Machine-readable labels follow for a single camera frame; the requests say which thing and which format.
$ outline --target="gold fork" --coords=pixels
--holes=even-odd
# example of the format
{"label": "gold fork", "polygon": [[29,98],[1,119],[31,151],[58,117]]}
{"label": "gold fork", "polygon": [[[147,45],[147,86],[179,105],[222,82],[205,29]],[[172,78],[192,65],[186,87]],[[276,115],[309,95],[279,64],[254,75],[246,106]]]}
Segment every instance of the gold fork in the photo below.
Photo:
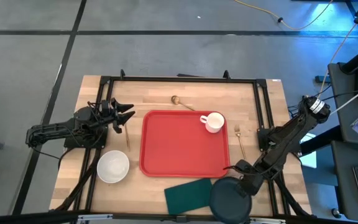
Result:
{"label": "gold fork", "polygon": [[245,154],[245,152],[244,152],[244,147],[242,146],[242,142],[241,142],[241,139],[240,139],[240,135],[241,135],[240,125],[238,125],[238,124],[235,125],[235,127],[234,127],[234,132],[236,133],[237,138],[239,138],[242,156],[244,156],[244,159],[246,159],[246,154]]}

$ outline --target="wooden table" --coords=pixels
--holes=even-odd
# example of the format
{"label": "wooden table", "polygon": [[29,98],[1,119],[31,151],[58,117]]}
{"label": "wooden table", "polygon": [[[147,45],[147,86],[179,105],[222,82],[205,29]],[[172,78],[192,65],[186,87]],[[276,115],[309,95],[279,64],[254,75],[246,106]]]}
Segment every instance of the wooden table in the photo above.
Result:
{"label": "wooden table", "polygon": [[[95,101],[100,76],[84,76],[78,95],[75,111],[87,106],[87,101]],[[276,126],[289,120],[287,103],[281,80],[267,80],[268,95]],[[106,184],[96,178],[92,212],[168,214],[164,189],[196,180],[195,178],[147,177],[139,169],[140,139],[142,122],[150,110],[187,110],[181,105],[170,102],[172,95],[178,95],[181,101],[196,110],[219,111],[227,120],[230,161],[234,165],[242,159],[239,141],[234,134],[234,126],[240,125],[241,140],[247,161],[253,164],[260,156],[256,130],[259,128],[253,87],[246,83],[182,83],[182,82],[136,82],[115,81],[112,97],[120,103],[133,103],[136,114],[127,122],[131,150],[128,151],[125,134],[108,133],[106,147],[101,154],[111,150],[124,152],[130,160],[128,175],[116,184]],[[264,123],[267,124],[262,89],[259,90]],[[56,208],[77,184],[83,162],[84,149],[74,149],[62,160],[58,172],[55,190],[50,208]],[[288,155],[284,170],[285,183],[296,201],[311,213],[302,169],[293,155]],[[236,176],[234,171],[227,175]],[[279,212],[283,213],[282,200],[278,187],[275,188]],[[88,187],[84,187],[80,208],[85,207]],[[186,212],[187,215],[212,215],[209,207]],[[251,215],[272,215],[269,192],[265,182],[259,193],[253,197]]]}

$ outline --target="green cloth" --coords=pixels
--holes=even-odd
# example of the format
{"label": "green cloth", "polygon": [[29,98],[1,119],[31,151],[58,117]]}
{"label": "green cloth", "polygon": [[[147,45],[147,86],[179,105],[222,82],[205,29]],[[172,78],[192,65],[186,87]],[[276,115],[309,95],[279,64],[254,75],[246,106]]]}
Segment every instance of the green cloth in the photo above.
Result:
{"label": "green cloth", "polygon": [[208,206],[211,189],[212,183],[210,179],[196,180],[165,189],[165,199],[167,200],[169,214],[178,215]]}

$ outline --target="concrete floor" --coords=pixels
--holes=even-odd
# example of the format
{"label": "concrete floor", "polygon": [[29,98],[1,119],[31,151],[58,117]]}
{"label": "concrete floor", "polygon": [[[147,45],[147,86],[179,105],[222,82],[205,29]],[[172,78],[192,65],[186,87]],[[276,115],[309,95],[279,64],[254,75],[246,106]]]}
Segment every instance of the concrete floor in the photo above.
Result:
{"label": "concrete floor", "polygon": [[[71,30],[80,0],[0,0],[0,30]],[[321,2],[268,0],[256,2],[302,26],[326,6]],[[345,3],[329,7],[307,31],[348,31],[353,18]],[[230,0],[88,1],[79,30],[286,30],[269,15]],[[39,124],[55,81],[68,35],[0,35],[0,215],[8,214],[30,149],[26,130]],[[73,113],[83,75],[175,76],[178,73],[283,80],[288,105],[314,95],[314,76],[326,66],[341,37],[221,35],[81,35],[76,36],[51,123]],[[358,53],[358,37],[349,38],[335,62]],[[332,95],[328,90],[324,96]],[[335,107],[333,100],[328,103]],[[337,125],[332,117],[312,130],[319,134]],[[59,156],[62,141],[43,151]],[[57,161],[40,156],[24,213],[47,211],[57,175]],[[307,184],[315,215],[332,218],[336,207],[332,186]]]}

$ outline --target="white mug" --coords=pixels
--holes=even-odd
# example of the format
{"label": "white mug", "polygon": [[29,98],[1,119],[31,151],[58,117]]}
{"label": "white mug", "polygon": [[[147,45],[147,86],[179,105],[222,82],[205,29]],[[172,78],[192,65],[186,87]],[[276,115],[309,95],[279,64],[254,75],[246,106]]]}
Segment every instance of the white mug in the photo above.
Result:
{"label": "white mug", "polygon": [[207,131],[217,133],[224,124],[224,117],[220,113],[210,113],[208,116],[202,115],[200,121],[205,124]]}

